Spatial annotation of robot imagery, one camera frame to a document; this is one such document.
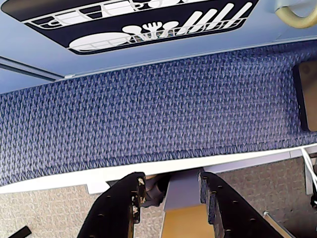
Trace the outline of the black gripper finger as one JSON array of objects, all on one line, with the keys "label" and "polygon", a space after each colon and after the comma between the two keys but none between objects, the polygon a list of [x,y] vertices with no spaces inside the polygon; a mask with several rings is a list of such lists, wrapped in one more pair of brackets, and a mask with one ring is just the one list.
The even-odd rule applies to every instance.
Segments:
[{"label": "black gripper finger", "polygon": [[200,201],[216,238],[280,238],[282,235],[218,175],[200,173]]},{"label": "black gripper finger", "polygon": [[140,222],[140,207],[146,201],[145,174],[123,177],[93,203],[79,238],[132,238]]}]

